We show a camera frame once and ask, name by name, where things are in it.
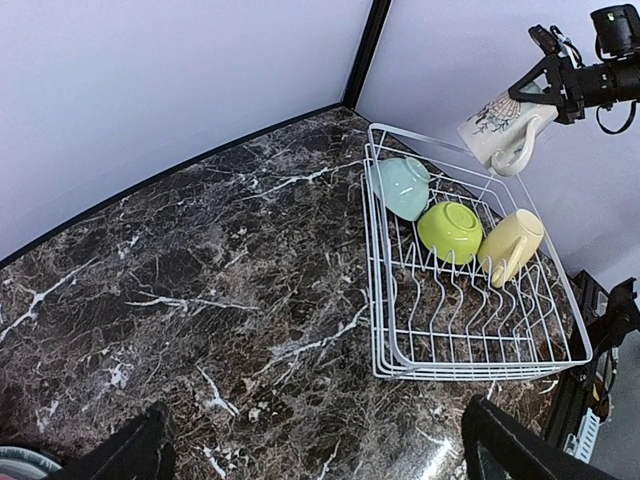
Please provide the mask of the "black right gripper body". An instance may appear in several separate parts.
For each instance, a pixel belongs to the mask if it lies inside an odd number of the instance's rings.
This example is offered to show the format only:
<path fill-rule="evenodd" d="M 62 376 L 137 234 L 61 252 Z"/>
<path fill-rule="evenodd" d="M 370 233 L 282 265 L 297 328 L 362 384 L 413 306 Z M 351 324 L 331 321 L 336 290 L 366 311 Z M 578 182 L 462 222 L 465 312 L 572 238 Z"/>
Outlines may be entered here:
<path fill-rule="evenodd" d="M 584 94 L 572 61 L 568 57 L 549 55 L 545 58 L 544 70 L 548 82 L 544 92 L 548 104 L 556 107 L 556 122 L 573 124 L 584 119 Z"/>

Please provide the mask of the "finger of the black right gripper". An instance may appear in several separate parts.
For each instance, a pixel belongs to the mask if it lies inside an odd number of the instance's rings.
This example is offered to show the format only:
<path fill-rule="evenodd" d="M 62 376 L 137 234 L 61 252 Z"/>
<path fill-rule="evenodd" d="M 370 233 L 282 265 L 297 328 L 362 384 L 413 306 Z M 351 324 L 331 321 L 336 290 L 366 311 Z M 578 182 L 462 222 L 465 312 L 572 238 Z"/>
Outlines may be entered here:
<path fill-rule="evenodd" d="M 549 55 L 540 60 L 507 93 L 517 102 L 557 106 L 558 57 Z"/>

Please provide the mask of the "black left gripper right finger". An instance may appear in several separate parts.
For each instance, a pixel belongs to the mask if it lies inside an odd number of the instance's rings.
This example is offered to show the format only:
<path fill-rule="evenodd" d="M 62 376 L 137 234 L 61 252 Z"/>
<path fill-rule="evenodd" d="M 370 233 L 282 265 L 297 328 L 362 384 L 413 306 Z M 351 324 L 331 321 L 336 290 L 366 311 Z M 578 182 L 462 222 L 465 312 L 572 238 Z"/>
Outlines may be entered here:
<path fill-rule="evenodd" d="M 611 476 L 551 447 L 481 395 L 461 421 L 470 479 L 609 479 Z"/>

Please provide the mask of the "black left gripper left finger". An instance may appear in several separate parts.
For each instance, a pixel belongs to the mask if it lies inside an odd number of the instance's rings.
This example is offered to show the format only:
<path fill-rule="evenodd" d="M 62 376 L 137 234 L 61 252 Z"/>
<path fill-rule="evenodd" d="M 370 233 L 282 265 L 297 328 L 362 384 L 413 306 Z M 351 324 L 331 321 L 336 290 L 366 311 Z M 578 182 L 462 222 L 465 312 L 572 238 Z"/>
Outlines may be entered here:
<path fill-rule="evenodd" d="M 168 406 L 155 402 L 89 454 L 50 479 L 173 479 L 176 452 Z"/>

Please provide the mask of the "patterned beige tall mug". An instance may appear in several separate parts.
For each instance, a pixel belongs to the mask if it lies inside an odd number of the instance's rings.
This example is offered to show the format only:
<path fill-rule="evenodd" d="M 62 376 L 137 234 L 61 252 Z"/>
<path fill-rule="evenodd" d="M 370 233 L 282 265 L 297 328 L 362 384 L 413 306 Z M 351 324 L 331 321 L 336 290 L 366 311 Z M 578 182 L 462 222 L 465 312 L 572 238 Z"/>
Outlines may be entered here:
<path fill-rule="evenodd" d="M 528 165 L 536 137 L 558 116 L 554 105 L 520 102 L 507 90 L 458 126 L 458 134 L 491 174 L 511 177 Z"/>

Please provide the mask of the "pink polka dot plate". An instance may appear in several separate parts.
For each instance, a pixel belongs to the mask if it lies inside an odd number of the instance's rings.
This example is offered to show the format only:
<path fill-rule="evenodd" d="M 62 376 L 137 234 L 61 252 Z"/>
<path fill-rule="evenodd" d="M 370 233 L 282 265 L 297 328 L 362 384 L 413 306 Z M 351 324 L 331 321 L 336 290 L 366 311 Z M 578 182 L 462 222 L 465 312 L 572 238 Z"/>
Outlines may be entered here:
<path fill-rule="evenodd" d="M 20 446 L 1 446 L 2 479 L 44 479 L 62 469 L 57 460 L 39 451 Z"/>

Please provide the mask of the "yellow mug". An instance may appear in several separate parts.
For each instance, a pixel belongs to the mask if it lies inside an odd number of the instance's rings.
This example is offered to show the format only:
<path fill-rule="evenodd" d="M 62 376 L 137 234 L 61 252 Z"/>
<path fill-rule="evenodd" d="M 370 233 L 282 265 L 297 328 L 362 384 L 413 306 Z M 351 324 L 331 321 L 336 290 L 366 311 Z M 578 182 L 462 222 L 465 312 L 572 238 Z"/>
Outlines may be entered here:
<path fill-rule="evenodd" d="M 502 288 L 534 256 L 544 226 L 531 211 L 518 209 L 502 219 L 480 245 L 477 259 L 494 288 Z"/>

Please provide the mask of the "lime green bowl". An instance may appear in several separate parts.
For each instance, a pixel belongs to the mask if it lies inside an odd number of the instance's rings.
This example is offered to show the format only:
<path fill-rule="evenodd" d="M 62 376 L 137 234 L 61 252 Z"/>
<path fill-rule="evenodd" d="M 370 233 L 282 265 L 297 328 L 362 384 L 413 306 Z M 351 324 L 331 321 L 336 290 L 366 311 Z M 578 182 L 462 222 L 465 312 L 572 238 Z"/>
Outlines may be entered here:
<path fill-rule="evenodd" d="M 465 265 L 480 248 L 483 231 L 480 220 L 467 206 L 456 202 L 439 202 L 417 221 L 421 243 L 444 262 Z"/>

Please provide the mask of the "light teal bowl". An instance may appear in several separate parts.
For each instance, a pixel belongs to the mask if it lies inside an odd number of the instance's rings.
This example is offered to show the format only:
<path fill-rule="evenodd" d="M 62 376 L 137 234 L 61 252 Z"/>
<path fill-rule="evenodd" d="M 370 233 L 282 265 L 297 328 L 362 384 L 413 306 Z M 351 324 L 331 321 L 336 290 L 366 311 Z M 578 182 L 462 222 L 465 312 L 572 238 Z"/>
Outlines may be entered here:
<path fill-rule="evenodd" d="M 430 173 L 413 157 L 380 160 L 371 171 L 374 194 L 397 217 L 416 221 L 429 205 Z"/>

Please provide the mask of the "black right corner post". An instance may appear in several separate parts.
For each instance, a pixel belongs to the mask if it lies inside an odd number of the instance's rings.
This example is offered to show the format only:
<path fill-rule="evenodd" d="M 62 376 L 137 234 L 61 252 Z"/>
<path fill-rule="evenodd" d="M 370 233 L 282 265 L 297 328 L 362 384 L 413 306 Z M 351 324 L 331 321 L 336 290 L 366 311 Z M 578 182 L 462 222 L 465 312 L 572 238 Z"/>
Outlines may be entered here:
<path fill-rule="evenodd" d="M 341 99 L 341 104 L 346 108 L 355 110 L 357 107 L 391 5 L 391 0 L 373 0 L 371 3 L 356 56 Z"/>

